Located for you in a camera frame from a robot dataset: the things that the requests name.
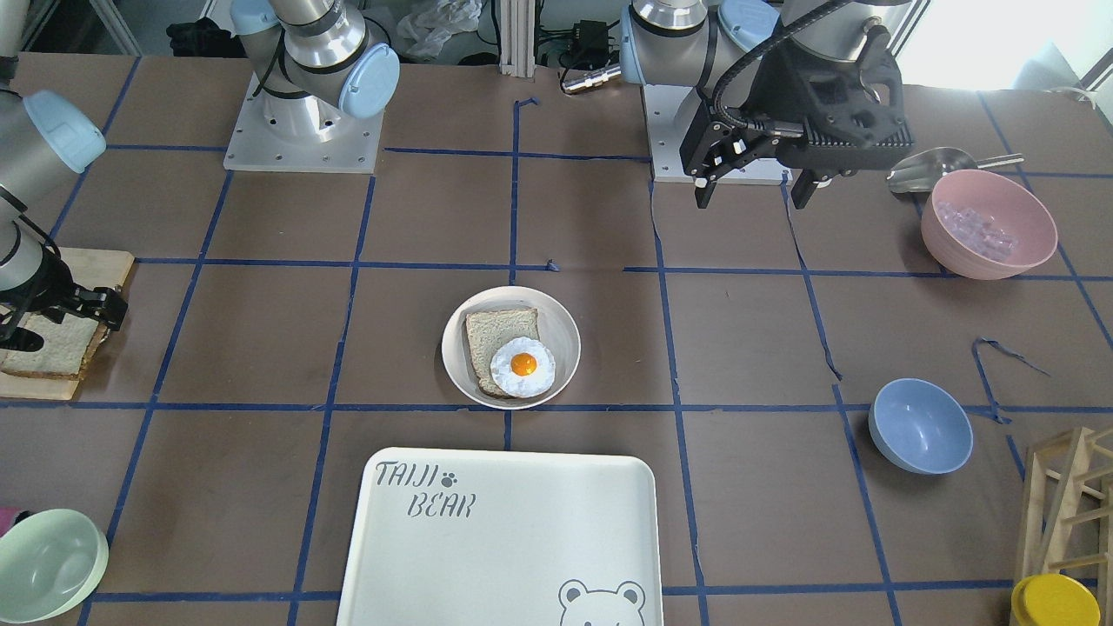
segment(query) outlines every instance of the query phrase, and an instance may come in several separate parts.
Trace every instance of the tray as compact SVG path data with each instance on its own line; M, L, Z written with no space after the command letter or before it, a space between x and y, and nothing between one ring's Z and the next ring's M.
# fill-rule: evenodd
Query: tray
M632 457L388 448L337 626L661 626L653 473Z

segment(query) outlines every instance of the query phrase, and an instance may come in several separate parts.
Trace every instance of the pink bowl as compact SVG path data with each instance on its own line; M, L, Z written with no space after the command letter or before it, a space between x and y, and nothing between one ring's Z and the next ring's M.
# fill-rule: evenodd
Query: pink bowl
M944 227L938 215L940 203L993 217L995 228L1016 238L1016 247L1004 262L974 252ZM928 252L946 268L968 278L1015 276L1051 258L1058 246L1058 229L1047 207L1024 187L992 172L961 169L947 174L932 189L929 204L920 219Z

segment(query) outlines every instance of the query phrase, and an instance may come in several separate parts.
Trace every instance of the plastic bag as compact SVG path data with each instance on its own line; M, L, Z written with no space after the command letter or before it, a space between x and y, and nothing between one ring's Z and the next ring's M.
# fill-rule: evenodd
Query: plastic bag
M479 28L482 11L481 0L425 0L414 3L413 12L398 21L398 33L414 40L404 53L422 60L436 58L453 35Z

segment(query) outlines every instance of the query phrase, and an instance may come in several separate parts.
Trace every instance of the yellow lid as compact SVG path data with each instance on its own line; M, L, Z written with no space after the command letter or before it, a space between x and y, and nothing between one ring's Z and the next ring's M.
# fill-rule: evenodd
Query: yellow lid
M1097 600L1077 580L1040 574L1021 580L1013 591L1013 612L1024 626L1097 626Z

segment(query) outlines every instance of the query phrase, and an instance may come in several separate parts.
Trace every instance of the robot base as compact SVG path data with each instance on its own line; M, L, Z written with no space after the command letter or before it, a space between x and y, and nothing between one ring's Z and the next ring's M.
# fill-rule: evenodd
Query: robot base
M314 98L285 100L267 92L252 97L252 78L225 169L374 174L383 114L356 119Z
M699 104L691 87L646 85L642 87L646 105L646 130L653 157L653 179L660 183L691 183L680 164L680 143L684 138ZM736 169L719 179L720 185L780 185L782 178L792 179L792 172L775 158L758 159L742 169Z

